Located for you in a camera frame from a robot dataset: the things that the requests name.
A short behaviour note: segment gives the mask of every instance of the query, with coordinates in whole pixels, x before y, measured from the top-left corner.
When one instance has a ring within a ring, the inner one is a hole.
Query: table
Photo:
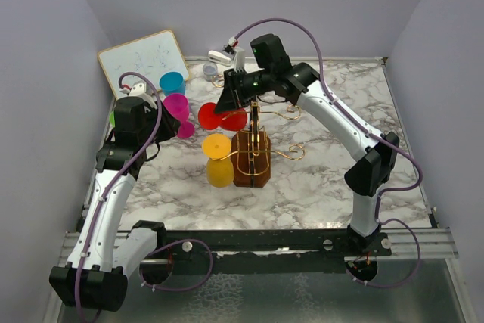
[[[354,161],[332,134],[304,112],[295,121],[264,114],[261,124],[268,131],[273,149],[286,151],[290,144],[303,143],[305,158],[292,161],[273,155],[271,179],[262,189],[234,185],[219,189],[209,185],[205,175],[207,158],[201,144],[209,134],[223,131],[201,129],[197,113],[206,102],[216,102],[221,89],[203,78],[203,63],[192,61],[188,65],[192,78],[187,82],[186,96],[191,106],[190,121],[197,127],[194,136],[162,143],[158,157],[143,166],[119,229],[129,230],[140,219],[164,222],[169,229],[346,227],[352,214],[352,191],[343,176]],[[317,62],[309,64],[318,68]],[[250,72],[257,66],[248,63],[246,69]],[[364,120],[383,132],[395,131],[401,146],[407,148],[380,61],[326,62],[324,77]],[[286,106],[263,105],[262,110],[283,113]],[[155,151],[150,147],[148,156]],[[398,155],[388,186],[410,185],[415,179],[412,165]],[[391,216],[413,227],[430,226],[418,189],[386,194],[381,219]]]

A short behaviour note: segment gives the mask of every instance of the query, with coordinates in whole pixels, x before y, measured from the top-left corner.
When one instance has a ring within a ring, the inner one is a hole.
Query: magenta cup
[[[188,120],[190,108],[188,107],[188,99],[182,94],[171,94],[166,96],[163,104],[170,114],[182,123]]]
[[[177,136],[180,139],[188,139],[195,133],[195,126],[194,124],[190,123],[189,121],[185,121],[181,123],[180,128],[178,129]]]

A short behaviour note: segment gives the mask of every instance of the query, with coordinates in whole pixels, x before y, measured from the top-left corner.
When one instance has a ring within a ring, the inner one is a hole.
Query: purple cable
[[[420,268],[420,264],[422,263],[422,252],[420,250],[420,244],[418,242],[417,235],[415,234],[415,232],[413,232],[413,230],[410,228],[409,225],[407,225],[405,222],[403,222],[400,219],[387,219],[385,222],[381,222],[381,224],[382,225],[386,225],[386,224],[390,223],[391,221],[395,221],[395,222],[398,222],[398,223],[401,223],[402,225],[404,225],[404,227],[406,229],[408,229],[408,231],[410,232],[411,236],[415,240],[415,246],[417,247],[417,264],[415,265],[414,270],[410,273],[410,275],[407,278],[399,281],[398,283],[393,283],[393,284],[376,284],[376,283],[365,282],[363,280],[357,279],[347,269],[346,272],[352,276],[352,278],[353,278],[354,281],[356,281],[356,282],[358,282],[360,284],[363,284],[363,285],[365,285],[367,287],[375,287],[377,289],[391,289],[393,287],[401,287],[403,284],[408,283],[415,276],[415,274],[417,274],[418,269]]]
[[[136,72],[125,72],[125,73],[123,73],[119,77],[119,86],[120,87],[123,87],[122,80],[126,76],[136,76],[136,77],[139,77],[140,79],[142,79],[143,81],[145,81],[146,84],[148,86],[150,86],[150,88],[154,91],[154,95],[155,95],[155,98],[156,98],[157,104],[158,104],[157,121],[154,124],[153,131],[151,132],[149,138],[143,144],[143,146],[138,151],[138,153],[136,153],[135,155],[133,155],[132,158],[130,160],[128,160],[128,162],[122,167],[122,169],[113,177],[113,179],[111,180],[111,182],[109,182],[109,184],[106,186],[106,188],[104,189],[104,191],[103,191],[103,193],[101,195],[101,199],[102,200],[96,201],[97,202],[97,206],[96,206],[96,209],[95,209],[94,214],[92,216],[92,221],[91,221],[91,224],[89,226],[88,234],[87,234],[87,236],[85,238],[85,241],[84,241],[84,247],[82,248],[82,252],[85,255],[87,255],[88,248],[89,248],[89,244],[90,244],[91,239],[92,239],[92,234],[94,233],[94,230],[95,230],[95,226],[96,226],[96,222],[97,222],[98,217],[99,217],[99,213],[101,212],[101,208],[103,206],[103,203],[106,201],[107,195],[109,194],[111,188],[113,188],[113,186],[116,184],[116,182],[119,179],[119,177],[121,175],[123,175],[126,170],[128,170],[128,168],[139,158],[139,156],[141,154],[143,154],[144,151],[146,151],[146,149],[148,148],[148,146],[154,140],[154,137],[156,136],[156,134],[158,132],[158,128],[160,127],[160,123],[161,123],[161,109],[162,109],[162,107],[161,107],[160,96],[158,95],[158,92],[157,92],[157,88],[153,85],[153,83],[150,82],[149,79],[147,79],[145,76],[143,76],[143,75],[141,75],[139,73],[136,73]],[[74,300],[76,301],[76,310],[77,310],[77,314],[79,315],[79,318],[80,318],[81,322],[82,323],[88,323],[88,321],[85,318],[84,312],[82,311],[82,307],[81,307],[81,293],[80,293],[81,274],[82,274],[82,268],[84,267],[84,261],[85,261],[85,257],[84,256],[81,256],[81,259],[79,260],[79,265],[77,266],[76,280],[75,280],[75,283],[74,283]],[[98,319],[98,317],[99,317],[100,314],[101,314],[101,311],[98,310],[98,312],[96,313],[96,316],[92,320],[92,323],[94,323]]]
[[[380,142],[382,144],[385,144],[387,147],[392,148],[394,151],[401,154],[404,158],[409,160],[414,165],[415,169],[417,170],[417,174],[418,174],[417,181],[413,185],[409,185],[408,187],[384,188],[378,193],[374,217],[377,221],[379,221],[381,198],[382,198],[383,194],[386,193],[386,192],[394,192],[394,191],[410,191],[410,190],[418,187],[422,183],[422,179],[424,178],[422,168],[420,167],[419,163],[410,154],[404,152],[402,149],[396,147],[395,145],[390,144],[388,141],[382,139],[379,135],[375,135],[375,134],[369,132],[368,129],[366,129],[362,124],[360,124],[357,119],[355,119],[343,106],[340,105],[339,100],[334,97],[332,92],[330,92],[329,88],[327,87],[326,82],[324,81],[323,57],[322,57],[321,49],[319,48],[318,42],[316,41],[315,37],[311,34],[311,32],[309,32],[304,26],[302,26],[301,24],[299,24],[297,22],[294,22],[292,20],[288,20],[288,19],[285,19],[285,18],[267,18],[267,19],[259,20],[258,22],[252,23],[249,26],[246,26],[239,33],[237,33],[237,35],[235,36],[235,39],[238,40],[240,38],[240,36],[242,36],[245,32],[252,29],[253,27],[258,26],[260,24],[269,23],[269,22],[282,22],[282,23],[292,24],[293,26],[296,26],[297,28],[302,30],[305,34],[307,34],[308,37],[311,39],[312,44],[315,46],[316,54],[318,55],[319,80],[321,82],[321,86],[323,88],[324,93],[330,99],[330,101],[333,103],[333,105],[336,106],[337,109],[344,116],[346,116],[353,123],[353,125],[355,125],[358,129],[360,129],[364,134],[373,138],[374,140],[377,140],[378,142]],[[417,245],[417,252],[418,252],[417,266],[415,267],[415,270],[411,273],[411,275],[408,278],[406,278],[404,281],[401,282],[401,284],[404,284],[406,281],[408,281],[409,278],[413,277],[417,273],[417,271],[420,267],[420,245],[418,243],[418,239],[417,239],[417,236],[415,235],[415,233],[403,221],[400,221],[399,219],[388,219],[385,222],[382,222],[381,225],[386,225],[388,222],[391,222],[391,221],[397,221],[397,222],[400,222],[401,224],[403,224],[410,231],[410,233],[411,233],[412,237],[415,239],[415,243]],[[385,288],[385,287],[397,287],[399,285],[400,285],[400,283],[392,284],[392,285],[388,285],[388,286],[379,286],[379,287],[383,287],[383,288]]]
[[[143,285],[146,285],[146,286],[148,286],[148,287],[150,287],[152,289],[154,288],[154,289],[162,290],[162,291],[182,292],[182,291],[189,291],[189,290],[196,289],[197,287],[201,286],[203,283],[205,283],[205,281],[208,280],[208,278],[212,274],[212,269],[213,269],[213,256],[212,256],[212,251],[210,251],[209,246],[207,244],[205,244],[203,241],[196,240],[196,239],[193,239],[193,238],[186,238],[184,240],[179,240],[179,241],[172,242],[171,244],[167,244],[167,245],[165,245],[165,246],[163,246],[163,247],[161,247],[161,248],[153,251],[148,256],[152,256],[155,253],[159,253],[159,252],[164,251],[166,249],[169,249],[170,247],[173,247],[175,245],[183,244],[184,242],[194,242],[196,244],[200,244],[203,247],[205,247],[207,253],[209,253],[209,269],[208,269],[208,272],[206,273],[206,275],[203,277],[203,279],[200,280],[199,282],[197,282],[195,285],[192,285],[190,287],[162,287],[160,285],[151,285],[151,284],[148,284],[146,282],[146,279],[143,276],[143,271],[140,269],[140,271],[139,271],[139,277],[143,281]]]

